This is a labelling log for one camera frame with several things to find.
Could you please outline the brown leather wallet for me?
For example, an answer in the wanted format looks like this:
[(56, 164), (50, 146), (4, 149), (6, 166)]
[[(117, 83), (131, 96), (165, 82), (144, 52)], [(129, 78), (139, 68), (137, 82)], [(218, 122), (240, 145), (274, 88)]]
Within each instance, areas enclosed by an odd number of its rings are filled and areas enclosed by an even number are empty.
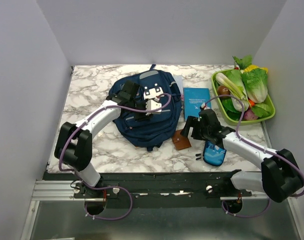
[(177, 130), (173, 137), (172, 142), (175, 146), (175, 149), (180, 151), (191, 147), (191, 143), (187, 137), (181, 135), (181, 129)]

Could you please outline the navy blue student backpack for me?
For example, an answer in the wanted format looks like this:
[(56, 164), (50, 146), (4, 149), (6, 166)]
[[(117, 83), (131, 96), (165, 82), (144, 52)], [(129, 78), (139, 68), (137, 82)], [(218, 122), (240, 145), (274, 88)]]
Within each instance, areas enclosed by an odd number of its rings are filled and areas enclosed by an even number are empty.
[(150, 93), (168, 93), (171, 102), (162, 109), (160, 114), (150, 114), (151, 118), (144, 121), (135, 121), (128, 117), (128, 110), (122, 110), (121, 115), (114, 120), (118, 131), (134, 146), (146, 148), (152, 151), (154, 147), (160, 147), (162, 143), (173, 137), (181, 114), (181, 93), (169, 72), (154, 69), (151, 66), (148, 71), (132, 76), (124, 77), (116, 81), (109, 94), (115, 94), (122, 89), (126, 81), (131, 81), (140, 86), (135, 99), (145, 100)]

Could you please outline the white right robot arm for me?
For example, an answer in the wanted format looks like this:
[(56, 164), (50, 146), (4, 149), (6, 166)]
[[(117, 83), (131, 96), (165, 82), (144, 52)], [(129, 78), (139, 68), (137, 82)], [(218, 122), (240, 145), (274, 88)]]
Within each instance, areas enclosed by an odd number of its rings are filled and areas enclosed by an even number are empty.
[(296, 197), (298, 190), (304, 190), (304, 177), (290, 151), (277, 151), (248, 140), (236, 130), (222, 126), (210, 108), (201, 110), (198, 117), (189, 116), (181, 135), (233, 152), (260, 169), (260, 172), (235, 170), (230, 173), (230, 178), (222, 183), (222, 191), (228, 196), (239, 190), (250, 190), (265, 193), (280, 203)]

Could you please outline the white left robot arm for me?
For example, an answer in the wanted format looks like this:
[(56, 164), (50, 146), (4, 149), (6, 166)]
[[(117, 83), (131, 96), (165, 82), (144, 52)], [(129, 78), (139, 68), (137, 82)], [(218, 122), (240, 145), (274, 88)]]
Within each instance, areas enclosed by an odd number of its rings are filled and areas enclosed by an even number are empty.
[(59, 131), (54, 156), (59, 160), (59, 170), (73, 172), (86, 184), (85, 191), (96, 198), (103, 190), (101, 175), (91, 163), (93, 138), (107, 124), (117, 119), (122, 110), (138, 109), (135, 97), (140, 86), (126, 81), (117, 93), (111, 93), (94, 112), (84, 119), (65, 122)]

